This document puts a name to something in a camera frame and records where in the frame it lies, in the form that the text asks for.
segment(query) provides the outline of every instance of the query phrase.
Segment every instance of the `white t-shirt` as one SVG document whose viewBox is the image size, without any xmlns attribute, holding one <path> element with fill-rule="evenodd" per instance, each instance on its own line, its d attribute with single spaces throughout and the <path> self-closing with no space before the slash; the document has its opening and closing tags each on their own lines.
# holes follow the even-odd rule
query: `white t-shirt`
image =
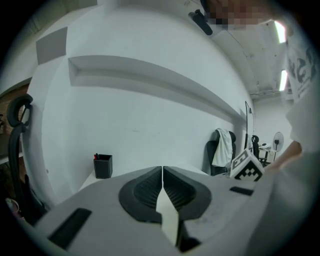
<svg viewBox="0 0 320 256">
<path fill-rule="evenodd" d="M 320 63 L 319 55 L 296 22 L 287 36 L 287 73 L 294 106 L 286 115 L 291 138 L 304 152 L 320 150 Z"/>
</svg>

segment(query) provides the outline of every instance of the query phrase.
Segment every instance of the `white towel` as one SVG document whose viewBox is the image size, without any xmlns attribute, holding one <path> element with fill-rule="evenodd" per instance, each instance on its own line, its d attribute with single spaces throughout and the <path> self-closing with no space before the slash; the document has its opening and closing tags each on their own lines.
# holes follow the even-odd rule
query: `white towel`
<svg viewBox="0 0 320 256">
<path fill-rule="evenodd" d="M 232 160 L 232 140 L 228 130 L 221 128 L 216 130 L 220 134 L 220 140 L 214 153 L 212 165 L 225 167 Z"/>
</svg>

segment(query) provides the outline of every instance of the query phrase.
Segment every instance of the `person's arm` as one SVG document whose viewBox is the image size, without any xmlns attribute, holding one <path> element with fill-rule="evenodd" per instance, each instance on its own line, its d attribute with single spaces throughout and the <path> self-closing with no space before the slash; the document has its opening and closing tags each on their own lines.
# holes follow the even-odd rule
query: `person's arm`
<svg viewBox="0 0 320 256">
<path fill-rule="evenodd" d="M 293 141 L 288 148 L 274 162 L 264 168 L 265 171 L 278 170 L 282 165 L 296 159 L 302 153 L 299 142 Z"/>
</svg>

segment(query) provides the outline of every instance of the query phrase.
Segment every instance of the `ceiling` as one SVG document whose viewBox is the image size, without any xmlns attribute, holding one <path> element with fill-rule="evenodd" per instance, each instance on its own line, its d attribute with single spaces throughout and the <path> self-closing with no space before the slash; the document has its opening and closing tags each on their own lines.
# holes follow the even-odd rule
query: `ceiling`
<svg viewBox="0 0 320 256">
<path fill-rule="evenodd" d="M 98 3 L 116 0 L 98 0 Z M 125 4 L 139 4 L 170 13 L 198 27 L 188 16 L 200 9 L 200 0 L 121 0 Z M 65 14 L 90 6 L 97 0 L 48 1 L 26 24 L 23 36 L 36 34 L 44 26 L 53 23 Z M 285 43 L 279 43 L 273 21 L 247 27 L 246 30 L 221 30 L 210 25 L 210 39 L 224 52 L 238 71 L 253 100 L 258 100 L 279 91 L 281 71 L 285 65 Z"/>
</svg>

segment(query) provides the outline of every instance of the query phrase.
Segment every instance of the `black rectangular strip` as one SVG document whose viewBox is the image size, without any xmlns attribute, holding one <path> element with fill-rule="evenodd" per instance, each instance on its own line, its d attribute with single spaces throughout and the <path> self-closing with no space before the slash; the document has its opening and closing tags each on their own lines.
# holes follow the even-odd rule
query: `black rectangular strip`
<svg viewBox="0 0 320 256">
<path fill-rule="evenodd" d="M 247 189 L 247 188 L 238 187 L 238 186 L 233 186 L 232 188 L 230 188 L 230 191 L 243 194 L 246 196 L 251 196 L 254 192 L 252 189 Z"/>
<path fill-rule="evenodd" d="M 66 249 L 85 224 L 92 211 L 84 208 L 76 209 L 48 238 L 62 249 Z"/>
</svg>

